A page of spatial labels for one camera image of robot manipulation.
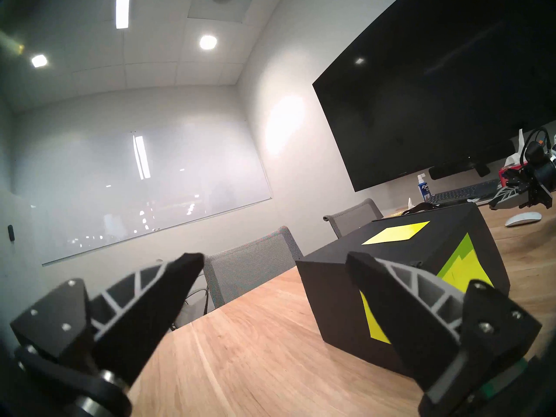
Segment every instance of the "computer mouse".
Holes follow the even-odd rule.
[[[530,224],[532,222],[537,222],[542,219],[542,215],[539,212],[523,212],[514,215],[509,220],[506,221],[506,227],[515,227],[523,224]]]

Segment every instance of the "recessed light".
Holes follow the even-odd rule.
[[[48,63],[44,55],[37,55],[36,57],[31,58],[31,62],[35,67],[44,67]]]
[[[214,46],[216,46],[216,37],[202,36],[199,45],[201,46],[202,49],[206,49],[206,50],[214,49]]]

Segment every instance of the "office chair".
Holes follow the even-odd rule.
[[[380,212],[372,199],[365,199],[358,205],[346,209],[345,211],[333,215],[325,215],[323,220],[330,223],[334,233],[336,233],[339,239],[357,230],[359,227],[383,217],[384,215]]]
[[[205,277],[216,308],[295,266],[303,257],[282,226],[253,242],[205,258]]]

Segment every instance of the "wood grain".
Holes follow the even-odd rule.
[[[517,210],[481,211],[510,277],[510,297],[543,330],[556,321],[556,211],[505,228]],[[129,392],[133,416],[418,415],[414,381],[323,342],[297,269],[166,335]]]

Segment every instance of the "ceiling light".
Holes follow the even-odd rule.
[[[33,65],[35,67],[43,67],[48,63],[48,61],[46,60],[46,57],[44,55],[37,55],[36,57],[31,58],[31,62],[33,63]]]
[[[116,0],[116,28],[129,25],[129,0]]]
[[[201,46],[202,49],[206,49],[206,50],[214,49],[214,46],[216,46],[216,37],[202,36],[199,45]]]

